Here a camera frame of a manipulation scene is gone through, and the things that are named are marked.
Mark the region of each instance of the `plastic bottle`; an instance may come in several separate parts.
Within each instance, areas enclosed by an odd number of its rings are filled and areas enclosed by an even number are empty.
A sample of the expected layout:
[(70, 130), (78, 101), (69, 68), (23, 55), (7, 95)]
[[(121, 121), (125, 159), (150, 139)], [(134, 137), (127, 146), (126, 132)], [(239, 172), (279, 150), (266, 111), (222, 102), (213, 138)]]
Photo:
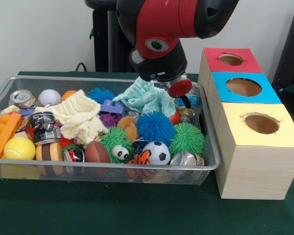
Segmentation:
[(191, 118), (193, 118), (195, 115), (199, 115), (202, 110), (198, 83), (192, 82), (192, 89), (186, 94), (186, 96), (191, 102), (191, 109), (187, 109), (184, 106), (181, 98), (175, 99), (175, 105), (181, 114), (180, 122), (190, 122)]

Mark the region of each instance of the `soccer ball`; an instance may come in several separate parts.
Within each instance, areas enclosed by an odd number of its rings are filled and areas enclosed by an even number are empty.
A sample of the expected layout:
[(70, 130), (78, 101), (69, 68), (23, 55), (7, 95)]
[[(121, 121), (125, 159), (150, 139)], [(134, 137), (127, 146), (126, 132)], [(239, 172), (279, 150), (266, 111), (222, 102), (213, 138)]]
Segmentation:
[(143, 152), (149, 150), (151, 155), (149, 162), (151, 165), (166, 165), (170, 161), (170, 152), (168, 147), (161, 142), (151, 142), (143, 148)]

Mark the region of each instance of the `googly eyes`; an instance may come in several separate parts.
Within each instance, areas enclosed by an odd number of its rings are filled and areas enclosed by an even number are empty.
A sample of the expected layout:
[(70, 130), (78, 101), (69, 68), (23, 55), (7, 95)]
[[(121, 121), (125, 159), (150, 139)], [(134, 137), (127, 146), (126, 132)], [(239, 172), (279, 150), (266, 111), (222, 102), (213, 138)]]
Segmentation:
[(116, 145), (112, 149), (112, 156), (120, 160), (126, 160), (128, 159), (129, 152), (126, 148), (122, 147), (121, 145)]

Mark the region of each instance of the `tennis ball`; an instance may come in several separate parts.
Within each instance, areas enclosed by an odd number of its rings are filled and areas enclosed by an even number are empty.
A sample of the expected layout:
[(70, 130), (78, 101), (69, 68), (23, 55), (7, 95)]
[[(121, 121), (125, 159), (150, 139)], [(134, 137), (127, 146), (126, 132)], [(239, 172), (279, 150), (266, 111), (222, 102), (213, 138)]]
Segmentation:
[(23, 137), (12, 138), (3, 150), (4, 158), (14, 160), (33, 160), (35, 152), (33, 142)]
[(64, 93), (64, 95), (62, 96), (62, 101), (66, 100), (67, 98), (69, 98), (71, 95), (73, 95), (74, 93), (76, 93), (77, 91), (71, 90), (71, 91), (67, 91)]

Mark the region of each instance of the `black cable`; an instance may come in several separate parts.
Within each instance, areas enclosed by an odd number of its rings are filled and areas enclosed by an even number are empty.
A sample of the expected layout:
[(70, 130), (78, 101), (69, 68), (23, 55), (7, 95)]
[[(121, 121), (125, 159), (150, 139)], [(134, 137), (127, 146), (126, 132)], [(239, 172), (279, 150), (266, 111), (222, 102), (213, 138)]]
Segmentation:
[(78, 65), (77, 65), (75, 71), (78, 71), (78, 69), (79, 69), (80, 66), (83, 66), (84, 71), (87, 72), (86, 66), (85, 66), (84, 63), (82, 63), (82, 62), (78, 63)]

